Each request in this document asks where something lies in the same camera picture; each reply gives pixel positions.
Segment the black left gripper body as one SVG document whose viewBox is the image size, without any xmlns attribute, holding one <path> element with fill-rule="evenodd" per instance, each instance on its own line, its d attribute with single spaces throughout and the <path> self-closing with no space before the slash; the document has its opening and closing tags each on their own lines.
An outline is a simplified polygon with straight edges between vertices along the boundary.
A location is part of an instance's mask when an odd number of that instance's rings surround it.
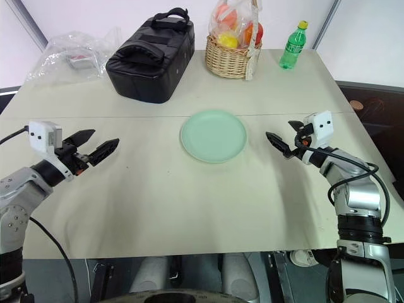
<svg viewBox="0 0 404 303">
<path fill-rule="evenodd" d="M 77 147 L 70 143 L 63 142 L 62 147 L 55 149 L 55 154 L 74 176 L 80 175 L 88 168 L 87 162 L 77 152 Z"/>
</svg>

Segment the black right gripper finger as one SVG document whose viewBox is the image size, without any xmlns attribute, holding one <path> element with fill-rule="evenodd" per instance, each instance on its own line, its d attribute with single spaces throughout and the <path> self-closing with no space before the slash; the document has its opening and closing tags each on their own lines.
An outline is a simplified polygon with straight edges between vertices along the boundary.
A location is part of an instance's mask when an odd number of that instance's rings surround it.
<svg viewBox="0 0 404 303">
<path fill-rule="evenodd" d="M 266 137 L 271 145 L 280 151 L 284 157 L 294 157 L 296 155 L 296 150 L 291 150 L 289 145 L 286 144 L 277 134 L 266 132 Z"/>
<path fill-rule="evenodd" d="M 304 124 L 301 121 L 288 121 L 288 123 L 297 133 L 311 133 L 311 123 Z"/>
</svg>

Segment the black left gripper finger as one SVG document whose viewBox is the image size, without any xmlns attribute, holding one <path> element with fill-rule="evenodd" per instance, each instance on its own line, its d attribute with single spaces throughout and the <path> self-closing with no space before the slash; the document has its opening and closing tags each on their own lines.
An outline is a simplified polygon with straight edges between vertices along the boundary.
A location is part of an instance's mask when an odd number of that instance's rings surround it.
<svg viewBox="0 0 404 303">
<path fill-rule="evenodd" d="M 94 129 L 80 130 L 64 140 L 64 147 L 66 148 L 78 148 L 85 144 L 91 136 L 94 134 Z"/>
<path fill-rule="evenodd" d="M 88 155 L 87 162 L 90 163 L 93 167 L 98 165 L 116 150 L 118 144 L 119 138 L 108 140 L 102 143 L 96 148 L 95 151 Z"/>
</svg>

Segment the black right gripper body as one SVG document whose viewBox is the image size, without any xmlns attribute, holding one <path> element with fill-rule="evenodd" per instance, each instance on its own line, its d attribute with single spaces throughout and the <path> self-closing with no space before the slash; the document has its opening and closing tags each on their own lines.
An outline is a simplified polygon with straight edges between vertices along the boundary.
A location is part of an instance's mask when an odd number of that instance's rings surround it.
<svg viewBox="0 0 404 303">
<path fill-rule="evenodd" d="M 312 143 L 312 135 L 314 134 L 314 128 L 311 124 L 311 133 L 297 133 L 294 138 L 294 145 L 296 147 L 296 157 L 302 158 L 306 152 L 306 148 L 309 148 Z"/>
</svg>

